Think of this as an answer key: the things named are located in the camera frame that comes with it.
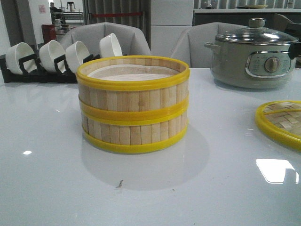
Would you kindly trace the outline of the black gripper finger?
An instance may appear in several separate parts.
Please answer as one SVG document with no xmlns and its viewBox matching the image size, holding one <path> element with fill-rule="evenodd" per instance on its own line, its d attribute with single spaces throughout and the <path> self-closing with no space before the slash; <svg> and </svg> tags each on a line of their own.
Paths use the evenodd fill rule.
<svg viewBox="0 0 301 226">
<path fill-rule="evenodd" d="M 301 56 L 301 43 L 300 42 L 292 43 L 289 47 L 288 55 L 289 55 L 290 59 L 295 59 L 297 57 L 300 57 Z"/>
</svg>

